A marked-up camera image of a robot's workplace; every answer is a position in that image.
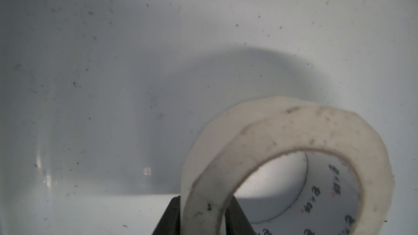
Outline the masking tape roll eight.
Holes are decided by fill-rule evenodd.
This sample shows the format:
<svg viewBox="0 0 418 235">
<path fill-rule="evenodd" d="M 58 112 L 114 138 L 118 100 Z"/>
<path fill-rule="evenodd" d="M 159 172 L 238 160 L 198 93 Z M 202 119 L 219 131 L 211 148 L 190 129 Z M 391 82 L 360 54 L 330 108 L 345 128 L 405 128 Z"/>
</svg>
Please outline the masking tape roll eight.
<svg viewBox="0 0 418 235">
<path fill-rule="evenodd" d="M 182 170 L 180 231 L 377 235 L 395 181 L 388 151 L 360 115 L 274 96 L 240 103 L 208 123 Z"/>
</svg>

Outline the cream plastic storage tray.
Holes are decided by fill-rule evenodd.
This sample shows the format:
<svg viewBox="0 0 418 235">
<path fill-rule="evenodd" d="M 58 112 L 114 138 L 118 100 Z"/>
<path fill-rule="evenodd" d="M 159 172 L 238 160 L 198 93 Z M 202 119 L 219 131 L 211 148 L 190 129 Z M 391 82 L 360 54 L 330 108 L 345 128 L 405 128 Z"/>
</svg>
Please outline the cream plastic storage tray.
<svg viewBox="0 0 418 235">
<path fill-rule="evenodd" d="M 1 0 L 1 234 L 149 235 L 202 128 L 286 95 L 382 136 L 418 232 L 418 0 Z"/>
</svg>

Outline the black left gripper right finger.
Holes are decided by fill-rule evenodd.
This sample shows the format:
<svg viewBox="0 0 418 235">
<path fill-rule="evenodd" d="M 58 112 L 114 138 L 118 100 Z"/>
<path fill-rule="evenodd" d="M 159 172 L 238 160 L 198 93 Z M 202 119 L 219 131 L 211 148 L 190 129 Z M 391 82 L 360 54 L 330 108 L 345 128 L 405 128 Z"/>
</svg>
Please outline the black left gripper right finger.
<svg viewBox="0 0 418 235">
<path fill-rule="evenodd" d="M 227 235 L 255 235 L 254 229 L 234 196 L 225 212 L 225 225 Z"/>
</svg>

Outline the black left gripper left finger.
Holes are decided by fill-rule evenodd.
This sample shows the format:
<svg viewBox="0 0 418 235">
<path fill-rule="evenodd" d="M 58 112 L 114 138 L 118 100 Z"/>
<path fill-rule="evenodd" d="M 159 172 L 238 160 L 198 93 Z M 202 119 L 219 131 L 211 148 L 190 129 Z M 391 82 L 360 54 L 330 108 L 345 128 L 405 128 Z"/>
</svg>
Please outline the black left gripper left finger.
<svg viewBox="0 0 418 235">
<path fill-rule="evenodd" d="M 180 199 L 171 199 L 152 235 L 180 235 Z"/>
</svg>

